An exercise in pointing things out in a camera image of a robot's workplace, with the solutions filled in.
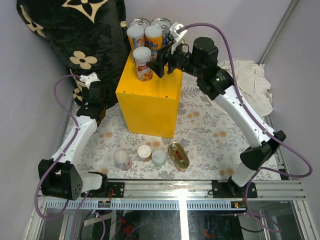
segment table surface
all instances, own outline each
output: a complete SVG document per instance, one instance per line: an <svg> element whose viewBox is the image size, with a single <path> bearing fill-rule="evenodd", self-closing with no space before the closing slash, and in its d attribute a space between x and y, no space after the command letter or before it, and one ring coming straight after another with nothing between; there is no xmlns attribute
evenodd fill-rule
<svg viewBox="0 0 320 240"><path fill-rule="evenodd" d="M79 107L74 104L72 113ZM66 133L74 125L70 120ZM187 152L190 166L185 172L178 171L168 153L164 166L152 161L142 162L137 157L141 145L152 150L168 152L171 142L178 142ZM240 153L248 143L241 130L227 114L211 106L197 87L196 79L183 74L181 97L174 138L164 138L129 132L119 104L106 111L106 117L86 144L82 157L73 164L80 174L88 171L106 173L113 179L175 179L175 180L226 180L237 169ZM132 168L122 171L115 166L114 153L125 149L132 160ZM276 168L272 156L264 166ZM280 175L262 170L259 180L280 180Z"/></svg>

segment can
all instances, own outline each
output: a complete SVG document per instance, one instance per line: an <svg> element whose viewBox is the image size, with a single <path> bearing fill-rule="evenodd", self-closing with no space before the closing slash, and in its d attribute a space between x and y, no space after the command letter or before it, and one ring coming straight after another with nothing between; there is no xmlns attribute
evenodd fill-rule
<svg viewBox="0 0 320 240"><path fill-rule="evenodd" d="M172 159L175 167L179 171L186 171L190 165L189 158L187 156L186 151L181 146L181 144L177 142L172 142L168 147L168 153L170 158Z"/></svg>
<svg viewBox="0 0 320 240"><path fill-rule="evenodd" d="M142 145L138 148L137 154L141 161L149 162L151 160L151 147Z"/></svg>
<svg viewBox="0 0 320 240"><path fill-rule="evenodd" d="M151 50L151 58L157 58L157 51L162 47L162 29L157 25L148 26L145 31L145 46Z"/></svg>
<svg viewBox="0 0 320 240"><path fill-rule="evenodd" d="M113 155L114 163L122 171L128 171L132 167L132 161L126 150L120 149L116 151Z"/></svg>
<svg viewBox="0 0 320 240"><path fill-rule="evenodd" d="M142 82L148 82L153 77L152 70L147 66L151 61L151 50L145 46L136 48L132 53L136 74Z"/></svg>
<svg viewBox="0 0 320 240"><path fill-rule="evenodd" d="M156 18L151 22L151 25L157 25L162 29L162 47L169 44L170 40L168 38L169 32L167 31L170 26L171 22L167 18Z"/></svg>
<svg viewBox="0 0 320 240"><path fill-rule="evenodd" d="M146 30L146 28L150 26L150 22L145 18L136 18L132 20L132 22L130 23L130 27L136 25L141 26L144 30Z"/></svg>
<svg viewBox="0 0 320 240"><path fill-rule="evenodd" d="M131 26L127 29L131 50L145 46L145 30L142 26Z"/></svg>
<svg viewBox="0 0 320 240"><path fill-rule="evenodd" d="M166 163L167 154L162 149L157 149L154 150L151 157L154 165L156 165L157 167L161 167Z"/></svg>

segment towel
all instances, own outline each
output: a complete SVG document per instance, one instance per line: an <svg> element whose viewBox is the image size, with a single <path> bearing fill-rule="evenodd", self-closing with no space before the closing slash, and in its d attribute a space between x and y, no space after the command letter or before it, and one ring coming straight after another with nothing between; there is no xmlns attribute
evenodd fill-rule
<svg viewBox="0 0 320 240"><path fill-rule="evenodd" d="M270 114L273 110L272 94L268 92L271 84L265 78L265 65L242 59L234 59L233 64L238 87L245 100L260 117ZM232 76L230 61L224 60L218 66ZM213 107L226 112L215 101L211 101L208 96L206 97Z"/></svg>

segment gray wall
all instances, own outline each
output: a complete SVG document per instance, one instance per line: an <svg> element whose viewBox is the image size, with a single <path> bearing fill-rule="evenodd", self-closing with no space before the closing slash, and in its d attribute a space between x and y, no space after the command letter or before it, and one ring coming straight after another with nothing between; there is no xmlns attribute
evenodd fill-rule
<svg viewBox="0 0 320 240"><path fill-rule="evenodd" d="M125 0L127 24L135 18L168 18L184 25L205 22L218 26L228 39L233 58L258 61L291 0ZM188 30L186 41L210 37L219 48L219 60L228 55L213 29Z"/></svg>
<svg viewBox="0 0 320 240"><path fill-rule="evenodd" d="M307 157L314 174L302 179L309 207L320 231L320 1L301 1L279 37L265 74L271 82L272 113L277 129L286 142ZM295 174L308 171L293 153L285 151L289 169Z"/></svg>
<svg viewBox="0 0 320 240"><path fill-rule="evenodd" d="M65 120L53 98L65 71L46 40L19 17L16 1L0 5L0 239L19 240L33 210L38 163L54 153ZM62 85L67 105L71 86Z"/></svg>

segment yellow box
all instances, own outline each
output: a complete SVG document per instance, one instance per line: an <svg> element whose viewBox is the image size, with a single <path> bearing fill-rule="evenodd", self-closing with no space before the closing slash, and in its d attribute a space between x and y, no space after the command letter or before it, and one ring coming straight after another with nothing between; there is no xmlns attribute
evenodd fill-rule
<svg viewBox="0 0 320 240"><path fill-rule="evenodd" d="M182 72L177 69L163 78L153 73L150 81L140 81L130 55L115 91L129 131L173 138L181 84Z"/></svg>

